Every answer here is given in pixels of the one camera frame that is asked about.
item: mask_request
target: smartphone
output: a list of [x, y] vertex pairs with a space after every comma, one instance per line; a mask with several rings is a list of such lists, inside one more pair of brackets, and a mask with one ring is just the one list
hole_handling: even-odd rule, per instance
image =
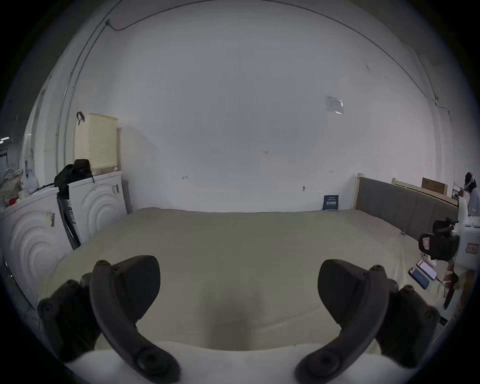
[[428, 265], [424, 260], [419, 260], [417, 263], [417, 267], [420, 268], [425, 274], [432, 280], [435, 280], [437, 277], [437, 273], [435, 270]]
[[414, 280], [420, 284], [423, 289], [428, 287], [428, 279], [422, 275], [422, 273], [415, 267], [411, 267], [408, 274], [414, 278]]

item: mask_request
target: gray headboard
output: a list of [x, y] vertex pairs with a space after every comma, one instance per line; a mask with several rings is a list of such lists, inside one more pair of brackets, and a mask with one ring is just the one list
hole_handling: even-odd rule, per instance
[[435, 197], [383, 181], [358, 178], [355, 208], [379, 217], [418, 239], [435, 220], [457, 220], [458, 208]]

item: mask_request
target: label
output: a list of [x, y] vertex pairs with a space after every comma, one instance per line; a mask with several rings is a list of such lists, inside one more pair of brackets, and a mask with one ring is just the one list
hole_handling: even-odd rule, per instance
[[338, 209], [338, 195], [325, 195], [322, 209]]
[[51, 211], [46, 211], [45, 216], [47, 217], [47, 221], [51, 227], [55, 226], [55, 214]]
[[479, 245], [478, 244], [473, 244], [473, 243], [468, 243], [467, 244], [467, 253], [477, 254], [478, 252], [479, 252]]
[[425, 237], [423, 240], [423, 247], [429, 251], [430, 250], [430, 238], [429, 237]]
[[75, 217], [73, 217], [72, 207], [68, 207], [68, 214], [70, 215], [70, 221], [71, 221], [73, 224], [76, 224], [76, 223], [75, 223]]

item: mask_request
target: woman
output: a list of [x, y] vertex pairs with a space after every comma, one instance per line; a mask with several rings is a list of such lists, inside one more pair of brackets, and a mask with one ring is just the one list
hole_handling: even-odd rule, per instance
[[480, 192], [477, 188], [477, 182], [470, 172], [465, 175], [465, 185], [463, 188], [470, 194], [468, 214], [470, 216], [480, 216]]

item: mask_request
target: beige bedsheet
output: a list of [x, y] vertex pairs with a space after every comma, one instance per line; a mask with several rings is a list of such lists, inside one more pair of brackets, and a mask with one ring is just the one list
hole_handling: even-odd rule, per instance
[[[141, 209], [63, 259], [38, 287], [51, 295], [80, 280], [95, 262], [139, 254], [160, 264], [156, 300], [137, 323], [151, 341], [230, 350], [326, 344], [340, 327], [320, 301], [317, 278], [326, 259], [363, 268], [384, 266], [399, 286], [412, 284], [429, 303], [438, 281], [423, 290], [408, 269], [420, 258], [416, 240], [356, 210], [293, 213], [199, 213]], [[441, 278], [446, 263], [437, 266]], [[103, 339], [97, 348], [108, 348]]]

